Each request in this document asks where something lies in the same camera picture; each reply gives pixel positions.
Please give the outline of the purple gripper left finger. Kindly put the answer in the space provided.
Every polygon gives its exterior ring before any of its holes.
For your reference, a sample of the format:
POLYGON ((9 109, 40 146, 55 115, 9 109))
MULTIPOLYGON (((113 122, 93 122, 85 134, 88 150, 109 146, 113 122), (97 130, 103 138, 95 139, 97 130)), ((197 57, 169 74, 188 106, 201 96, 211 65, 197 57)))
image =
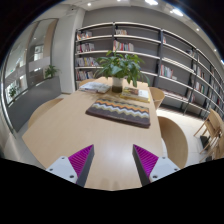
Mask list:
POLYGON ((84 187, 93 157, 94 145, 90 145, 69 157, 59 157, 47 168, 47 171, 67 181, 84 187))

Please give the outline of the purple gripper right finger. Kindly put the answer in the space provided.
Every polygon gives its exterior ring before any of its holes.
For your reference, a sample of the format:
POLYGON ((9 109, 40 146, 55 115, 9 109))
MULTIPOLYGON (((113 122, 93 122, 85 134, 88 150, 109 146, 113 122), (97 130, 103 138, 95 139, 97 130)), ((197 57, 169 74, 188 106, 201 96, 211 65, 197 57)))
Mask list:
POLYGON ((133 145, 132 154, 143 186, 180 170, 168 157, 158 157, 140 146, 133 145))

